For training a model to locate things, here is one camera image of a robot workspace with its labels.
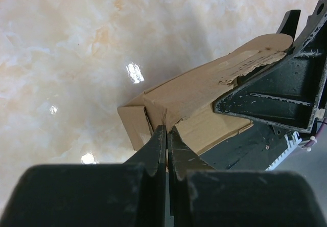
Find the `marble surface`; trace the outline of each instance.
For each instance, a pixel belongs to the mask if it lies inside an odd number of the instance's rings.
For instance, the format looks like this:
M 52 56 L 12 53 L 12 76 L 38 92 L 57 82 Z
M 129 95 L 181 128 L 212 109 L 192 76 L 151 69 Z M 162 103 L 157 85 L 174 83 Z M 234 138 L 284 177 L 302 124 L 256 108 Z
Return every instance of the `marble surface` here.
M 42 163 L 123 162 L 116 108 L 317 0 L 0 0 L 0 211 Z

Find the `cardboard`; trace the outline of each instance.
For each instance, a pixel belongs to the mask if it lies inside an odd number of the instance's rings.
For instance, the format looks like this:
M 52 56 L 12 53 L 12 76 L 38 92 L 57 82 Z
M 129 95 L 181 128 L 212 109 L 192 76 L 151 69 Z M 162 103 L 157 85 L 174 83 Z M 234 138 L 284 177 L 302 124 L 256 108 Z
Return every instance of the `cardboard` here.
M 197 154 L 249 128 L 247 119 L 213 113 L 212 102 L 233 89 L 235 79 L 285 56 L 293 40 L 285 34 L 259 36 L 232 53 L 144 91 L 118 108 L 133 148 L 139 150 L 153 130 L 175 125 Z

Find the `hole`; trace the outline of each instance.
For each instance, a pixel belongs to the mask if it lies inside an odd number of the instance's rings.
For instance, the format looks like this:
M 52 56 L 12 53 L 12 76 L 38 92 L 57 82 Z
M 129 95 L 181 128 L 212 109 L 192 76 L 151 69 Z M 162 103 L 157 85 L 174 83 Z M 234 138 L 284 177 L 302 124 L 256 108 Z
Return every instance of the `hole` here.
M 321 4 L 317 10 L 317 15 L 319 15 L 323 10 L 324 4 Z

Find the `black mechanical device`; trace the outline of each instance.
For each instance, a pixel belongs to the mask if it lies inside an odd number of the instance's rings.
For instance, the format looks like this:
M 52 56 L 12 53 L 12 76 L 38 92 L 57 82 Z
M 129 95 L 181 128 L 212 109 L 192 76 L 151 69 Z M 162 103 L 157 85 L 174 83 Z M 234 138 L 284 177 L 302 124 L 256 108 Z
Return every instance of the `black mechanical device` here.
M 278 33 L 294 38 L 299 15 L 287 12 Z M 326 21 L 327 0 L 319 0 L 286 57 L 239 78 L 238 87 L 214 102 L 214 112 L 311 132 L 326 110 Z
M 300 176 L 217 171 L 164 126 L 121 165 L 30 168 L 0 226 L 164 226 L 166 151 L 176 227 L 326 226 Z

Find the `gray floor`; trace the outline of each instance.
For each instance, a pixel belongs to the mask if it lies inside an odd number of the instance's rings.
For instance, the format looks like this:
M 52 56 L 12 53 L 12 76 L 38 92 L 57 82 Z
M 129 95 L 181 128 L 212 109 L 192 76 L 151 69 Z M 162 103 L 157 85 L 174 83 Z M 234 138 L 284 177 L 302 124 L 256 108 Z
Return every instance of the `gray floor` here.
M 295 150 L 276 170 L 295 171 L 311 185 L 327 219 L 327 130 L 323 131 L 311 152 Z

